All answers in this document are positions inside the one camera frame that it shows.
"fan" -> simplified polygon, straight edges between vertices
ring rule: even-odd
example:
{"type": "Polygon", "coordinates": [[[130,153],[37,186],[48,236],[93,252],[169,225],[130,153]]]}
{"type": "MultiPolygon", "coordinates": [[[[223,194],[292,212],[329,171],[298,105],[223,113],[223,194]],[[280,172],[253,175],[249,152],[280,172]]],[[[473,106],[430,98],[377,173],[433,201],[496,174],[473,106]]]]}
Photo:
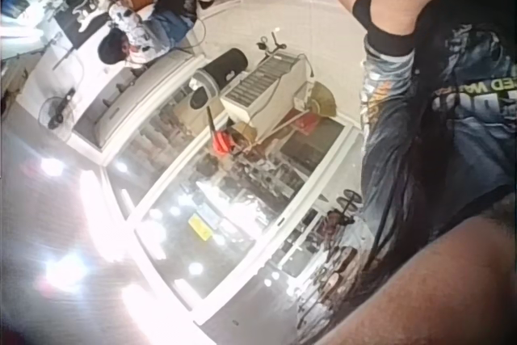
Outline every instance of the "fan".
{"type": "Polygon", "coordinates": [[[45,100],[38,115],[40,125],[52,131],[63,141],[68,141],[74,126],[74,115],[70,101],[75,89],[70,89],[65,97],[51,97],[45,100]]]}

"person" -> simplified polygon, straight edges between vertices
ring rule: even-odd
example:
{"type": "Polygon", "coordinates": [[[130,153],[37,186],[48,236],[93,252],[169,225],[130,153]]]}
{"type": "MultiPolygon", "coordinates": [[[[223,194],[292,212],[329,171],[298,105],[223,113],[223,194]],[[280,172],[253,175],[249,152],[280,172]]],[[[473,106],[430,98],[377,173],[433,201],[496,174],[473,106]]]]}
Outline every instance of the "person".
{"type": "Polygon", "coordinates": [[[367,30],[375,239],[305,343],[515,343],[515,0],[339,1],[367,30]]]}
{"type": "Polygon", "coordinates": [[[194,27],[197,4],[202,9],[213,1],[157,0],[153,13],[146,21],[120,2],[108,7],[115,24],[99,44],[99,59],[114,65],[126,61],[130,65],[144,65],[174,48],[194,27]]]}

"yellow label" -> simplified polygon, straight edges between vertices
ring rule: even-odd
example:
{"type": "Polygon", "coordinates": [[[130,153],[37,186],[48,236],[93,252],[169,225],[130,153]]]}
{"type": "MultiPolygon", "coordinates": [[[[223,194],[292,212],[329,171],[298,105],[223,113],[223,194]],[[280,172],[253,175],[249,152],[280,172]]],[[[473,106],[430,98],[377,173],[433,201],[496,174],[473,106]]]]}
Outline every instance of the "yellow label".
{"type": "Polygon", "coordinates": [[[189,220],[188,224],[194,231],[206,242],[213,234],[212,230],[197,214],[194,214],[189,220]]]}

